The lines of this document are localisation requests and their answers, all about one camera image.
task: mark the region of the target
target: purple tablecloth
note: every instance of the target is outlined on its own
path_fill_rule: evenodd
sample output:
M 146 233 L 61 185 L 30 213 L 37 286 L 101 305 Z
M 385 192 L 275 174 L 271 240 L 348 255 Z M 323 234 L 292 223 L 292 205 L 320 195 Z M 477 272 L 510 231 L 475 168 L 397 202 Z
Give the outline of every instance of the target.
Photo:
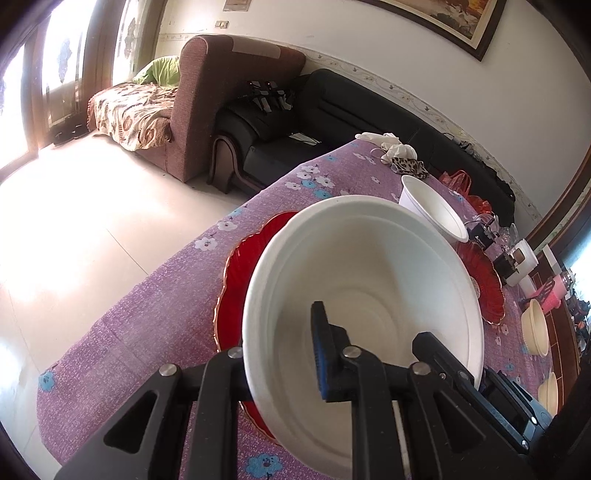
M 336 195 L 365 194 L 398 201 L 399 175 L 371 158 L 373 144 L 354 141 L 294 169 L 171 257 L 119 301 L 40 379 L 41 438 L 64 463 L 154 372 L 167 362 L 202 364 L 216 352 L 213 309 L 232 248 L 271 217 Z M 438 180 L 436 189 L 464 219 L 474 210 Z M 504 288 L 506 316 L 485 325 L 485 364 L 503 370 L 535 397 L 550 356 L 530 356 L 521 336 L 518 291 Z M 238 477 L 324 478 L 264 438 L 241 415 Z

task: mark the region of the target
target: white floor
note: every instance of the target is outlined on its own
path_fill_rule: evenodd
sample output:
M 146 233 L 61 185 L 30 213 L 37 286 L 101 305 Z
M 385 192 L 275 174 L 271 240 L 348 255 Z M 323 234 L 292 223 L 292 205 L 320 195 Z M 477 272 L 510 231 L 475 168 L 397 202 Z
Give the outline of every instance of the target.
M 0 421 L 41 480 L 38 377 L 136 283 L 246 201 L 183 184 L 95 135 L 0 184 Z

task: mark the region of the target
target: metal screw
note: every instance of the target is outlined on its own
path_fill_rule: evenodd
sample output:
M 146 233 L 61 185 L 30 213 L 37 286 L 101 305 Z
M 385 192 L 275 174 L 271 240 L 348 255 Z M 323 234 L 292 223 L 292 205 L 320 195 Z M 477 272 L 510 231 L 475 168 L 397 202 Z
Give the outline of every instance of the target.
M 230 358 L 242 358 L 243 352 L 241 346 L 233 346 L 228 350 L 228 357 Z
M 428 375 L 431 373 L 431 367 L 425 362 L 417 362 L 412 366 L 415 375 Z
M 158 369 L 158 373 L 163 377 L 170 377 L 177 372 L 177 366 L 175 364 L 164 364 Z
M 355 345 L 349 345 L 343 348 L 343 355 L 347 358 L 357 358 L 361 355 L 361 348 Z

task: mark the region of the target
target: white paper bowl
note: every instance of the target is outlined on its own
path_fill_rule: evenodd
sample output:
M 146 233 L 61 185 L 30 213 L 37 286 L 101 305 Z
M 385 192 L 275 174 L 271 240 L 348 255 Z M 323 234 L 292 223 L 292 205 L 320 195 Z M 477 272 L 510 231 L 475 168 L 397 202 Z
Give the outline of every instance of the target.
M 242 323 L 246 377 L 277 440 L 309 467 L 351 477 L 349 403 L 320 398 L 310 306 L 384 362 L 415 361 L 432 331 L 480 383 L 483 327 L 453 248 L 394 202 L 350 195 L 318 202 L 273 237 L 252 275 Z
M 521 314 L 521 334 L 530 355 L 548 355 L 548 324 L 540 302 L 535 299 L 530 301 L 530 306 Z
M 441 195 L 410 175 L 402 176 L 402 186 L 399 205 L 433 225 L 450 245 L 468 241 L 468 230 L 462 219 Z
M 538 387 L 538 401 L 553 417 L 558 413 L 558 382 L 554 372 Z

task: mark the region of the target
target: floral blanket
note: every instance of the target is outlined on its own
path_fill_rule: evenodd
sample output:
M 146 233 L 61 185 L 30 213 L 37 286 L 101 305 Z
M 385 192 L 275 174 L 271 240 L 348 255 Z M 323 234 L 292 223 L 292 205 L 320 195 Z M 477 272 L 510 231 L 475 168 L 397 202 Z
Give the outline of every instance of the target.
M 172 139 L 170 115 L 177 88 L 120 83 L 88 102 L 88 130 L 110 135 L 124 149 L 161 147 Z

